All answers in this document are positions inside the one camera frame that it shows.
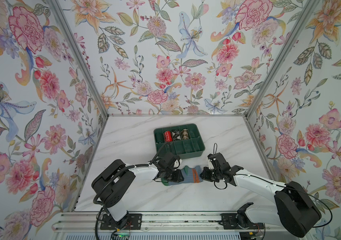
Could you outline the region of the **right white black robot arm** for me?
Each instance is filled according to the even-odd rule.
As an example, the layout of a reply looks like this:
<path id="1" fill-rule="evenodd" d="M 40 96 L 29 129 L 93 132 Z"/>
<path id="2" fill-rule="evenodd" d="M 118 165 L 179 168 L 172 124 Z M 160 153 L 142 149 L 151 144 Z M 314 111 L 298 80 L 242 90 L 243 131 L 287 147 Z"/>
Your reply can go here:
<path id="1" fill-rule="evenodd" d="M 208 155 L 208 162 L 210 167 L 203 168 L 200 174 L 204 181 L 224 181 L 226 185 L 247 189 L 273 203 L 271 206 L 257 206 L 248 202 L 236 210 L 236 215 L 227 220 L 228 224 L 242 229 L 249 229 L 255 224 L 281 226 L 302 238 L 321 220 L 321 212 L 299 183 L 276 182 L 243 167 L 230 166 L 221 153 Z"/>

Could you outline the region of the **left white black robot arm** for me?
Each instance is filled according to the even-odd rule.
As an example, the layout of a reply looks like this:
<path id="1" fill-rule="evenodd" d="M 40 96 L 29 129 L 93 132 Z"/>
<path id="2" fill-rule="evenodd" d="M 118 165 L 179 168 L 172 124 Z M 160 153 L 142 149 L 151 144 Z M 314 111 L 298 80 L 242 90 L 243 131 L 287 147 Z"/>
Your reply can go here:
<path id="1" fill-rule="evenodd" d="M 166 180 L 180 183 L 184 180 L 178 168 L 180 164 L 180 156 L 173 153 L 166 153 L 163 157 L 156 154 L 147 164 L 128 165 L 120 159 L 115 160 L 93 180 L 93 203 L 100 205 L 114 222 L 121 222 L 128 216 L 122 198 L 134 181 Z"/>

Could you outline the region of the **blue green orange sock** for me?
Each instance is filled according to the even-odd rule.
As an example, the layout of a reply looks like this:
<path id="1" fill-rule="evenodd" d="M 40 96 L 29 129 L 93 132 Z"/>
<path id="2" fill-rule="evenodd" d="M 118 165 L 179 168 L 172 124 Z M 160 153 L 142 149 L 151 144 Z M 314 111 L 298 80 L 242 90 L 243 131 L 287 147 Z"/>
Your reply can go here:
<path id="1" fill-rule="evenodd" d="M 200 177 L 200 174 L 202 173 L 201 166 L 196 166 L 194 168 L 185 166 L 183 169 L 180 170 L 180 172 L 182 173 L 183 181 L 176 183 L 162 178 L 162 184 L 165 186 L 173 186 L 181 184 L 198 184 L 203 182 L 203 179 Z"/>

